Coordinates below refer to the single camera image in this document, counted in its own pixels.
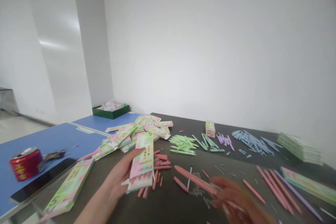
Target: printed number 5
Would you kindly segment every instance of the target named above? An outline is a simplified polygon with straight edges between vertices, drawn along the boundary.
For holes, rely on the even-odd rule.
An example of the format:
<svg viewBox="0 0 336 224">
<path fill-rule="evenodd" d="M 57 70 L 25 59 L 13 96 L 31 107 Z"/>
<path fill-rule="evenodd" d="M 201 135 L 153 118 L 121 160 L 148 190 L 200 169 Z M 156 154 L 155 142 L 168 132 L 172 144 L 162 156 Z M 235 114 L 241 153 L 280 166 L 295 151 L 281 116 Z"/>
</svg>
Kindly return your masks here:
<svg viewBox="0 0 336 224">
<path fill-rule="evenodd" d="M 55 203 L 57 202 L 57 198 L 58 198 L 59 196 L 56 196 L 51 202 L 50 202 L 50 204 L 49 204 L 49 206 L 51 207 L 51 206 L 53 206 L 53 205 L 55 205 Z"/>
</svg>

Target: can lid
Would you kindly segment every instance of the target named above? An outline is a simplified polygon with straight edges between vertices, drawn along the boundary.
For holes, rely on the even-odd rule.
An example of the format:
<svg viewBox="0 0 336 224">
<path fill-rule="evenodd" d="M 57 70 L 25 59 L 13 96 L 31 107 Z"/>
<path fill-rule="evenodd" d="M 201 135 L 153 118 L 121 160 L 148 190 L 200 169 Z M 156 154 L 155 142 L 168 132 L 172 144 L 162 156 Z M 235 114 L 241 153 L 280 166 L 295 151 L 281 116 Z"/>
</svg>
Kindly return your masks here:
<svg viewBox="0 0 336 224">
<path fill-rule="evenodd" d="M 36 150 L 37 150 L 36 147 L 25 149 L 25 150 L 22 151 L 22 152 L 16 153 L 16 154 L 13 156 L 12 159 L 22 158 L 22 157 L 24 157 L 24 156 L 29 155 L 30 153 L 33 153 L 33 152 L 36 151 Z"/>
</svg>

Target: green box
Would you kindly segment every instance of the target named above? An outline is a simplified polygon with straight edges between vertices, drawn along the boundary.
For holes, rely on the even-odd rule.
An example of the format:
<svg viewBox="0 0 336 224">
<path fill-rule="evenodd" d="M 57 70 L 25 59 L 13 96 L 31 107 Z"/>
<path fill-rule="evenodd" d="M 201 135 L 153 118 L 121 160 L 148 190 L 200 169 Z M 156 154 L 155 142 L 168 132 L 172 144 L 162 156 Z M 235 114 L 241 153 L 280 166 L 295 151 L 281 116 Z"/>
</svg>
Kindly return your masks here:
<svg viewBox="0 0 336 224">
<path fill-rule="evenodd" d="M 119 116 L 122 116 L 122 115 L 124 115 L 124 114 L 126 114 L 130 111 L 130 108 L 129 108 L 130 106 L 129 105 L 127 105 L 126 107 L 120 108 L 118 110 L 112 111 L 112 112 L 97 109 L 99 107 L 100 106 L 92 108 L 93 115 L 94 116 L 99 116 L 99 117 L 105 117 L 105 118 L 108 118 L 108 119 L 116 119 Z"/>
</svg>

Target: small metal part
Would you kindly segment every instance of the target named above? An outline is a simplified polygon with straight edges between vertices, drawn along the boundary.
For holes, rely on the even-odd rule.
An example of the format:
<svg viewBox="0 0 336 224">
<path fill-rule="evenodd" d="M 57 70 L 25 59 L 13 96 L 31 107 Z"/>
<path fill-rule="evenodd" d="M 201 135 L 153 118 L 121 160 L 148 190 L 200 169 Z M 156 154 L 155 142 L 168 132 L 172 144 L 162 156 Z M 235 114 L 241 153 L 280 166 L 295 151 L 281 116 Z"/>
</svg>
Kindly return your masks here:
<svg viewBox="0 0 336 224">
<path fill-rule="evenodd" d="M 275 210 L 274 206 L 271 204 L 271 207 L 273 208 L 274 212 L 278 214 L 278 212 Z"/>
<path fill-rule="evenodd" d="M 224 173 L 222 172 L 222 170 L 221 169 L 219 169 L 216 165 L 214 166 L 217 170 L 219 170 L 223 175 L 224 175 Z"/>
<path fill-rule="evenodd" d="M 207 199 L 204 196 L 203 196 L 203 199 L 204 199 L 204 202 L 207 205 L 208 209 L 210 209 L 210 205 L 209 205 L 209 202 L 207 201 Z"/>
</svg>

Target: white wall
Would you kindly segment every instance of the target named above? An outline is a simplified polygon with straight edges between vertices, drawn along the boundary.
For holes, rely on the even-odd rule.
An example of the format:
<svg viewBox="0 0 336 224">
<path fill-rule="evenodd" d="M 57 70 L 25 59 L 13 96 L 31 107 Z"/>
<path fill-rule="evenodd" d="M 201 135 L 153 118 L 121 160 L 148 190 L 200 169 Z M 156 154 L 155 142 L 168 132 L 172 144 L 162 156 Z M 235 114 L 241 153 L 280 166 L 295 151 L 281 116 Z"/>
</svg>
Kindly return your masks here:
<svg viewBox="0 0 336 224">
<path fill-rule="evenodd" d="M 336 167 L 336 0 L 105 0 L 115 98 L 317 141 Z"/>
<path fill-rule="evenodd" d="M 22 114 L 53 121 L 56 109 L 29 0 L 0 0 L 0 86 L 14 90 Z"/>
<path fill-rule="evenodd" d="M 0 86 L 19 112 L 56 124 L 91 115 L 76 0 L 0 1 Z"/>
<path fill-rule="evenodd" d="M 104 0 L 76 0 L 92 107 L 113 98 Z"/>
</svg>

